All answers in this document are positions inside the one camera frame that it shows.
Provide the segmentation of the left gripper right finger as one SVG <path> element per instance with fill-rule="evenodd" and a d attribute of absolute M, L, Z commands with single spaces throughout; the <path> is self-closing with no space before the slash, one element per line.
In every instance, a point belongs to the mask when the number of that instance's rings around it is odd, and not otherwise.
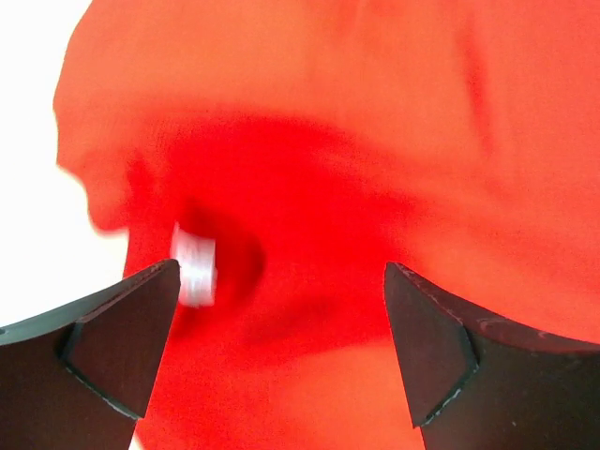
<path fill-rule="evenodd" d="M 509 320 L 396 262 L 384 297 L 426 448 L 598 448 L 596 344 Z"/>

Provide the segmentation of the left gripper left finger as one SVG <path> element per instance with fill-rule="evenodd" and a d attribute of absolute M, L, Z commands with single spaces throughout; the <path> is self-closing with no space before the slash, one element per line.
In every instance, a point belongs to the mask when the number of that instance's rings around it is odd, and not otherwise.
<path fill-rule="evenodd" d="M 1 328 L 1 447 L 127 449 L 180 290 L 175 260 Z"/>

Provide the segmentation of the red t shirt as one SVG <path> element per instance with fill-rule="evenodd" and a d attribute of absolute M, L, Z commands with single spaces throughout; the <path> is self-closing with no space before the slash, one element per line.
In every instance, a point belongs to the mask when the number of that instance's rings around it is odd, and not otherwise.
<path fill-rule="evenodd" d="M 146 449 L 419 449 L 390 262 L 599 338 L 595 1 L 95 1 L 53 107 L 58 164 L 125 271 L 216 243 Z"/>

